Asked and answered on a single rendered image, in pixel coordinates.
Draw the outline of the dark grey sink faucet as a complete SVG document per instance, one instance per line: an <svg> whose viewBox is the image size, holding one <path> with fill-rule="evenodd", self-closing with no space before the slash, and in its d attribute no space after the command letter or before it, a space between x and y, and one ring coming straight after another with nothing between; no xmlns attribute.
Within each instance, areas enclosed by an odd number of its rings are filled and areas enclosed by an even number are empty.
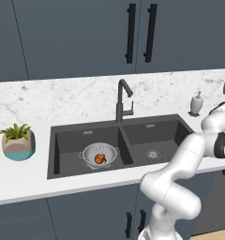
<svg viewBox="0 0 225 240"><path fill-rule="evenodd" d="M121 79L118 83L118 94L117 94L117 103L116 103L116 117L115 121L117 123L123 122L123 117L134 114L133 109L125 111L123 108L123 90L126 90L127 96L132 97L133 92L128 86L127 82L124 79Z"/></svg>

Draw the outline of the dark blue upper cupboard door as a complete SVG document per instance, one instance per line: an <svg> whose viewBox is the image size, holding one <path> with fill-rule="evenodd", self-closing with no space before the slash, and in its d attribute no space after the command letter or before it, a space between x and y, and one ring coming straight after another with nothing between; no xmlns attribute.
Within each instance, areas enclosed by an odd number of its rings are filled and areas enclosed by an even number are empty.
<svg viewBox="0 0 225 240"><path fill-rule="evenodd" d="M149 13L157 4L152 60L145 62ZM142 0L136 71L225 68L225 0Z"/></svg>
<svg viewBox="0 0 225 240"><path fill-rule="evenodd" d="M128 6L136 5L133 61L127 63ZM141 0L13 0L31 80L135 71Z"/></svg>
<svg viewBox="0 0 225 240"><path fill-rule="evenodd" d="M0 0L0 82L26 81L28 74L11 0Z"/></svg>

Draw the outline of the orange fruit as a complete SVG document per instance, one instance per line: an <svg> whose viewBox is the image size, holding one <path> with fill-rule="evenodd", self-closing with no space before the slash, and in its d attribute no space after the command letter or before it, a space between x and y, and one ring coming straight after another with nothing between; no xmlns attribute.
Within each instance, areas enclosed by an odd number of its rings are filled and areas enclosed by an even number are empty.
<svg viewBox="0 0 225 240"><path fill-rule="evenodd" d="M95 162L96 162L96 164L102 164L105 161L106 161L106 158L105 158L104 154L97 154L97 155L95 155Z"/></svg>

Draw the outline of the dark blue lower cupboard door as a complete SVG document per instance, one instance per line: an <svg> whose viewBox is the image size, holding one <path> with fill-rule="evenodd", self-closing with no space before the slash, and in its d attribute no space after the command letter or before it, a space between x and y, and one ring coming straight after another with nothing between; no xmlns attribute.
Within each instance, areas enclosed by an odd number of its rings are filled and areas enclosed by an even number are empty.
<svg viewBox="0 0 225 240"><path fill-rule="evenodd" d="M51 197L57 240L131 240L137 186L127 185ZM126 238L127 212L132 215Z"/></svg>
<svg viewBox="0 0 225 240"><path fill-rule="evenodd" d="M201 199L201 202L204 203L215 175L216 174L214 172L198 173L195 174L190 179L179 179L176 181L176 183L192 191L195 195L197 195ZM153 201L146 198L142 194L142 192L138 190L136 210L134 214L134 228L132 240L138 240L139 236L138 227L140 225L141 220L140 210L143 209L146 212L146 220L144 224L145 227L150 221L152 207L154 204L155 203ZM177 220L174 228L181 235L183 240L189 240L195 229L196 222L197 222L196 218L192 220L185 219Z"/></svg>
<svg viewBox="0 0 225 240"><path fill-rule="evenodd" d="M47 201L0 205L0 240L56 240Z"/></svg>

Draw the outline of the potted green plant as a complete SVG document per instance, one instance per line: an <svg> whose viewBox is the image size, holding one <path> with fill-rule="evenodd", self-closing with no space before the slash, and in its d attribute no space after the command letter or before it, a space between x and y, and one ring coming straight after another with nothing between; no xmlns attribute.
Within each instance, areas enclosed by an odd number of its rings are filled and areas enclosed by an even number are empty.
<svg viewBox="0 0 225 240"><path fill-rule="evenodd" d="M2 150L4 155L15 161L29 159L36 151L35 134L27 124L0 130L2 138Z"/></svg>

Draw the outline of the dark blue cupboard door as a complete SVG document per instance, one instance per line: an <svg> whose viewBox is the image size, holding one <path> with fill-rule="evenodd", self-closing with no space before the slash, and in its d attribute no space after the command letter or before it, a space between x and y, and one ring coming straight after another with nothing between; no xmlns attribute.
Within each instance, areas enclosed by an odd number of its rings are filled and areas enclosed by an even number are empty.
<svg viewBox="0 0 225 240"><path fill-rule="evenodd" d="M0 0L0 82L26 81L28 74L11 0Z"/></svg>
<svg viewBox="0 0 225 240"><path fill-rule="evenodd" d="M192 191L195 195L197 195L201 199L201 202L204 203L215 175L216 174L214 172L198 173L195 174L190 179L179 179L176 181L176 183ZM146 198L142 194L142 192L138 190L136 210L134 214L134 228L132 240L138 240L139 236L138 227L140 225L141 220L140 210L143 209L146 212L146 220L144 224L145 227L150 221L152 207L154 204L155 203L153 201ZM196 222L197 222L196 218L192 220L185 219L177 220L174 228L181 235L183 240L189 240L195 229Z"/></svg>
<svg viewBox="0 0 225 240"><path fill-rule="evenodd" d="M133 61L127 63L128 6L136 5ZM135 71L141 0L13 0L31 80Z"/></svg>
<svg viewBox="0 0 225 240"><path fill-rule="evenodd" d="M149 13L157 4L152 60L145 62ZM225 68L225 0L142 0L136 71Z"/></svg>
<svg viewBox="0 0 225 240"><path fill-rule="evenodd" d="M137 186L127 185L51 197L57 240L131 240ZM132 215L126 238L127 212Z"/></svg>
<svg viewBox="0 0 225 240"><path fill-rule="evenodd" d="M0 240L56 240L47 201L0 205Z"/></svg>

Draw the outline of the dark grey double sink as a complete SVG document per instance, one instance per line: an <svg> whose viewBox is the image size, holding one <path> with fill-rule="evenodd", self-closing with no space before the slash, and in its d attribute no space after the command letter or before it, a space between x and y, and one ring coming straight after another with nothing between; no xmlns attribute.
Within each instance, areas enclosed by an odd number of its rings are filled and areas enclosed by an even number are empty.
<svg viewBox="0 0 225 240"><path fill-rule="evenodd" d="M51 128L49 179L121 170L170 161L193 130L177 114ZM120 150L109 168L91 169L79 153L92 143L108 143Z"/></svg>

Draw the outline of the white metal colander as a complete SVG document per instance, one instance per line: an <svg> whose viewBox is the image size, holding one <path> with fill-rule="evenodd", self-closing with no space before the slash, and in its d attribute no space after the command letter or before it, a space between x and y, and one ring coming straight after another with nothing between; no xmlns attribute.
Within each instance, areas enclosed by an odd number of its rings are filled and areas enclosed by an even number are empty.
<svg viewBox="0 0 225 240"><path fill-rule="evenodd" d="M84 161L84 164L91 169L109 168L115 159L119 156L120 150L118 147L113 147L105 142L92 143L84 148L79 153L79 158ZM96 164L95 155L104 154L106 161L102 164Z"/></svg>

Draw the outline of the white soap dispenser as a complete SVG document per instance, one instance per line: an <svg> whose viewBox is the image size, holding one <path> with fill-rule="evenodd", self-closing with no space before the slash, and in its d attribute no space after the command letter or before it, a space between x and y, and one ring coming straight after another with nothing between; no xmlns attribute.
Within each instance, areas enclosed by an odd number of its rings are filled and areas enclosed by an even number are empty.
<svg viewBox="0 0 225 240"><path fill-rule="evenodd" d="M192 116L199 116L199 112L203 106L203 97L201 96L201 91L197 92L197 95L193 97L190 101L190 112Z"/></svg>

